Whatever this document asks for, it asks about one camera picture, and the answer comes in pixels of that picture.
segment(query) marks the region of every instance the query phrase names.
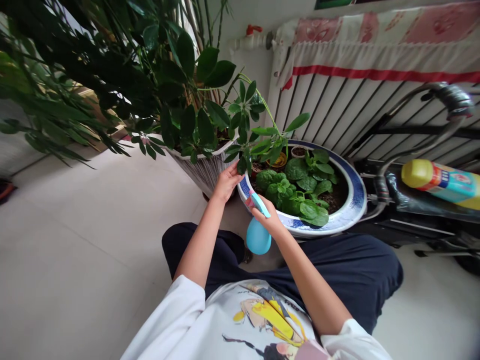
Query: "handlebar grip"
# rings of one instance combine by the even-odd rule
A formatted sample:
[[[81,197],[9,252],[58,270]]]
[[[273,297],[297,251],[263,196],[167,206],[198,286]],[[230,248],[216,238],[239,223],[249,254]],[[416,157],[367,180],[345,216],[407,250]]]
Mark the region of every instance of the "handlebar grip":
[[[375,186],[375,192],[379,203],[390,202],[390,192],[387,186],[387,179],[385,176],[375,176],[373,179],[373,185]]]
[[[438,83],[438,87],[431,90],[448,110],[447,120],[454,117],[471,117],[475,104],[470,96],[459,86],[454,84]]]

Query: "sleeve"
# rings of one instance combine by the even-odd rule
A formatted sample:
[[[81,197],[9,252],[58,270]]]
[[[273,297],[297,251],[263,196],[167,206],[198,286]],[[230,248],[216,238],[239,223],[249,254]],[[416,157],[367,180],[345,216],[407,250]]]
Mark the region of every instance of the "sleeve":
[[[205,290],[180,275],[146,320],[120,360],[164,359],[205,310]],[[155,349],[161,349],[163,356]]]
[[[338,335],[320,336],[334,360],[392,360],[380,343],[354,319],[343,324]]]

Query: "blue spray bottle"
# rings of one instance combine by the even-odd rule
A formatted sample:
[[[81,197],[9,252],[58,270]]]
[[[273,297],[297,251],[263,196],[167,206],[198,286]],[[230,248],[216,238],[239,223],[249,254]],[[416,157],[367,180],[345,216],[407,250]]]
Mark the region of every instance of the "blue spray bottle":
[[[250,199],[255,207],[260,210],[260,212],[265,215],[267,219],[271,216],[264,202],[262,199],[260,199],[256,192],[250,192]],[[252,253],[256,255],[263,255],[269,251],[271,244],[272,236],[269,234],[267,229],[264,228],[264,226],[255,217],[253,217],[246,231],[246,246]]]

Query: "white tile floor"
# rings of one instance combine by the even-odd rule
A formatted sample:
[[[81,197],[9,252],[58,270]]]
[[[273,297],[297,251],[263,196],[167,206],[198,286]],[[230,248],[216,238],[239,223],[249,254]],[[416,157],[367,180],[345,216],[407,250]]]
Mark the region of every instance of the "white tile floor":
[[[87,149],[82,150],[90,155]],[[16,176],[0,206],[0,359],[117,360],[170,285],[161,238],[198,222],[201,192],[169,157],[106,151],[97,170],[47,158]],[[245,236],[239,199],[221,228]],[[394,359],[470,359],[480,335],[480,280],[450,258],[397,251],[402,288],[374,336]],[[272,268],[278,249],[246,268]]]

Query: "bottle label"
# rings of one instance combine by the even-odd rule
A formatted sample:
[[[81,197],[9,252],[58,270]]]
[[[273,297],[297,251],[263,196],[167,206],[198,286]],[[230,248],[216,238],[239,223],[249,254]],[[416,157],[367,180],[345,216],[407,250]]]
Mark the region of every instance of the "bottle label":
[[[436,162],[431,164],[433,176],[429,183],[417,187],[418,190],[427,191],[451,203],[459,203],[475,196],[477,185],[471,173]]]

